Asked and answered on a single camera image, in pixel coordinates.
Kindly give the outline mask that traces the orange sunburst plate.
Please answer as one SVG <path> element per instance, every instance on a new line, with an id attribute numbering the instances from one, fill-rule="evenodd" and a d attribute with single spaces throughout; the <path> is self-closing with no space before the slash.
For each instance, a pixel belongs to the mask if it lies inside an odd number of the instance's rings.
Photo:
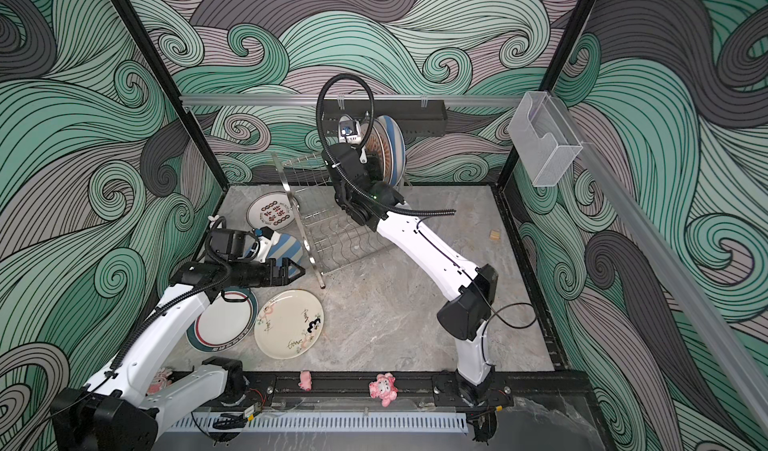
<path id="1" fill-rule="evenodd" d="M 366 169 L 374 180 L 382 180 L 387 169 L 387 158 L 384 149 L 382 127 L 375 122 L 365 145 Z"/>
<path id="2" fill-rule="evenodd" d="M 382 180 L 387 184 L 394 186 L 396 183 L 395 162 L 393 146 L 389 134 L 386 127 L 379 120 L 376 120 L 374 123 L 374 131 L 376 133 L 376 143 L 378 145 L 377 152 L 382 167 Z"/>

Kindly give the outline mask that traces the blue striped plate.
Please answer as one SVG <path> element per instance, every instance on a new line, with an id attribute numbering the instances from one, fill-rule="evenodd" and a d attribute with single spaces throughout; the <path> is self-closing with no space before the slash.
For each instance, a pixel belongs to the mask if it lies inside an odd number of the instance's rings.
<path id="1" fill-rule="evenodd" d="M 304 245 L 294 236 L 275 232 L 270 241 L 270 249 L 266 255 L 268 259 L 276 259 L 278 263 L 283 258 L 288 258 L 296 264 L 300 264 L 304 258 Z"/>
<path id="2" fill-rule="evenodd" d="M 379 116 L 377 120 L 379 120 L 386 127 L 393 146 L 396 181 L 394 187 L 399 187 L 403 181 L 406 169 L 405 139 L 400 126 L 392 117 L 382 115 Z"/>

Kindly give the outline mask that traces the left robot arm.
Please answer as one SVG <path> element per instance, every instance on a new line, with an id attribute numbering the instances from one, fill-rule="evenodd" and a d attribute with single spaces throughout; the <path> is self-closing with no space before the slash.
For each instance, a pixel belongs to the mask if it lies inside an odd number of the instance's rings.
<path id="1" fill-rule="evenodd" d="M 117 354 L 80 388 L 60 391 L 50 406 L 60 450 L 149 450 L 181 418 L 215 399 L 246 393 L 238 360 L 210 358 L 153 396 L 150 384 L 175 344 L 230 287 L 281 287 L 305 270 L 289 258 L 264 263 L 185 263 L 155 310 Z"/>

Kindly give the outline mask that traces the cream plate floral drawing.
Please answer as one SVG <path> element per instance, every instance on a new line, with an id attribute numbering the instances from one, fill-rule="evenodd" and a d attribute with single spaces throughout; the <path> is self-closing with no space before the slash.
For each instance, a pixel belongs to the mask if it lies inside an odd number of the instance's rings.
<path id="1" fill-rule="evenodd" d="M 320 300 L 306 290 L 284 291 L 261 308 L 254 322 L 254 338 L 266 356 L 287 360 L 307 352 L 325 324 Z"/>

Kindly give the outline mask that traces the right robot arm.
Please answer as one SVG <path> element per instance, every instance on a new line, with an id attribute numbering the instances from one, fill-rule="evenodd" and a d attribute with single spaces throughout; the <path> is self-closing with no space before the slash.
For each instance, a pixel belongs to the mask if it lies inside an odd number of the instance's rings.
<path id="1" fill-rule="evenodd" d="M 452 210 L 409 208 L 393 186 L 370 178 L 350 144 L 325 143 L 321 156 L 336 204 L 355 223 L 396 245 L 437 285 L 445 298 L 437 319 L 455 340 L 459 383 L 468 392 L 484 392 L 494 370 L 486 358 L 484 332 L 492 315 L 497 271 L 464 258 L 426 225 L 428 217 L 450 216 Z"/>

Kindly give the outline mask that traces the white plate green red rim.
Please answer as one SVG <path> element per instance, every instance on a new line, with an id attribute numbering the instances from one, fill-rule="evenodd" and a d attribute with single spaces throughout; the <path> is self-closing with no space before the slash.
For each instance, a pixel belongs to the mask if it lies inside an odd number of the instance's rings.
<path id="1" fill-rule="evenodd" d="M 248 288 L 230 287 L 186 331 L 196 350 L 214 353 L 229 349 L 248 336 L 255 323 L 258 301 Z"/>

